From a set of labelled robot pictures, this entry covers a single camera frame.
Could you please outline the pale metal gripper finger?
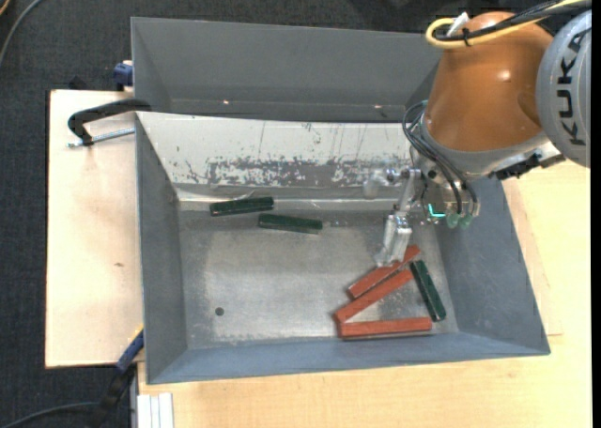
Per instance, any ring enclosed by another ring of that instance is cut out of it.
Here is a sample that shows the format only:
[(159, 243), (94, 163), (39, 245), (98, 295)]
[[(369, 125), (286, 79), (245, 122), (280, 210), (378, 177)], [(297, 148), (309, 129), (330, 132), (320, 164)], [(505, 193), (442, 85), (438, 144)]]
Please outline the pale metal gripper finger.
[(385, 266), (397, 259), (395, 243), (397, 239), (397, 217), (389, 214), (384, 222), (383, 238), (381, 248), (374, 255), (377, 266)]
[(402, 261), (412, 235), (410, 227), (397, 227), (395, 229), (391, 247), (389, 249), (389, 260), (391, 262)]

